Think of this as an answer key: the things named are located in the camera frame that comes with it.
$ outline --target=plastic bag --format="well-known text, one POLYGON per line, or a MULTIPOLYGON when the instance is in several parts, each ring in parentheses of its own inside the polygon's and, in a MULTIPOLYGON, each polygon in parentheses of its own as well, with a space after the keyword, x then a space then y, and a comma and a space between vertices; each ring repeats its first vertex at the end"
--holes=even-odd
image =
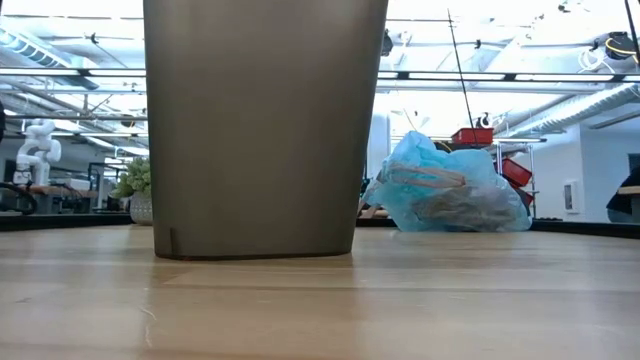
POLYGON ((412 131, 384 161, 364 201, 384 206, 402 231, 525 231, 520 196, 484 150, 436 150, 412 131))

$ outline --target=gray trash can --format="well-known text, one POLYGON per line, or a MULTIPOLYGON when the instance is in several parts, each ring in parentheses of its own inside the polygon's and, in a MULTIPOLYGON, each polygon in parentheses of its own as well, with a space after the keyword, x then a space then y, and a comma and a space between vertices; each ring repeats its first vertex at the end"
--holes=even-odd
POLYGON ((387 0, 145 0, 155 251, 347 253, 387 0))

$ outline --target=ceiling duct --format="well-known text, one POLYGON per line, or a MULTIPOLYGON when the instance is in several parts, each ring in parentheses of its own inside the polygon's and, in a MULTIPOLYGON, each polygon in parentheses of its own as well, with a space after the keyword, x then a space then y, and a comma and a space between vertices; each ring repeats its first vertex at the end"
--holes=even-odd
MULTIPOLYGON (((36 45, 28 42, 21 36, 9 33, 0 28, 0 46, 8 49, 16 54, 22 55, 27 59, 48 68, 66 68, 67 66, 61 62, 62 59, 56 59, 49 52, 38 48, 36 45)), ((81 86, 87 90, 95 90, 98 84, 89 81, 83 77, 58 77, 56 81, 62 85, 81 86)))
POLYGON ((508 133, 502 132, 496 137, 518 137, 550 133, 577 124, 604 111, 637 101, 639 97, 640 87, 636 83, 624 84, 593 95, 574 96, 522 122, 508 133))

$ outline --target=ceiling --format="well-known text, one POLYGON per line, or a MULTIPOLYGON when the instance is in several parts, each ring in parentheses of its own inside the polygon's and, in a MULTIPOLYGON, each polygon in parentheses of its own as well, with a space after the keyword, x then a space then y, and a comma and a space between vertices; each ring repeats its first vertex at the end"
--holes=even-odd
MULTIPOLYGON (((640 15, 640 5, 631 3, 633 13, 640 15)), ((142 0, 4 0, 2 10, 2 29, 64 59, 70 66, 144 67, 142 0), (92 43, 92 35, 99 47, 92 43)), ((387 28, 395 47, 389 57, 382 58, 381 70, 457 71, 451 29, 446 22, 448 11, 453 19, 463 71, 635 72, 632 59, 605 60, 598 68, 588 71, 583 70, 578 61, 595 39, 601 39, 611 31, 628 31, 623 3, 602 0, 391 0, 387 28), (481 41, 480 48, 476 48, 477 40, 481 41)), ((601 49, 592 54, 603 56, 601 49)), ((2 47, 0 63, 5 66, 37 66, 2 47)), ((77 86, 54 85, 43 82, 41 78, 17 80, 46 90, 50 96, 76 107, 84 106, 84 96, 89 94, 90 108, 95 107, 96 113, 101 115, 146 115, 144 79, 96 79, 94 81, 99 88, 95 92, 87 92, 77 86)), ((420 91, 406 91, 394 86, 392 83, 385 87, 386 90, 379 91, 376 103, 384 103, 391 110, 408 110, 422 131, 446 135, 468 124, 466 105, 459 88, 453 92, 443 91, 438 88, 441 85, 429 83, 420 91)), ((488 112, 501 118, 514 114, 521 117, 567 96, 566 93, 572 90, 566 90, 564 95, 558 94, 565 88, 575 89, 576 93, 598 90, 592 84, 572 87, 525 84, 520 85, 521 88, 510 86, 503 89, 500 86, 505 85, 477 83, 470 86, 469 105, 473 116, 488 112)), ((4 92, 3 102, 7 96, 18 96, 7 94, 10 89, 0 85, 0 93, 4 92)), ((40 101, 32 95, 20 96, 31 105, 40 101)), ((25 109, 11 110, 20 113, 25 109)), ((60 107, 47 109, 64 110, 60 107)), ((143 122, 134 128, 119 122, 94 122, 90 125, 102 131, 146 131, 143 122)), ((116 144, 115 140, 105 140, 116 144)), ((134 142, 137 147, 147 146, 146 140, 136 139, 134 142)))

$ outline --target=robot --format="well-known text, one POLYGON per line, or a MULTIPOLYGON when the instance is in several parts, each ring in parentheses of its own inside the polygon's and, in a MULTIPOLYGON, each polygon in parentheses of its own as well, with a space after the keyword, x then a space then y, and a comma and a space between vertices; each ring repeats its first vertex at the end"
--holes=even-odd
POLYGON ((62 147, 58 140, 51 138, 56 125, 51 120, 37 119, 25 131, 24 145, 18 150, 16 158, 16 172, 13 183, 16 185, 29 184, 48 185, 50 163, 60 161, 62 147), (31 178, 31 166, 35 167, 35 179, 31 178))

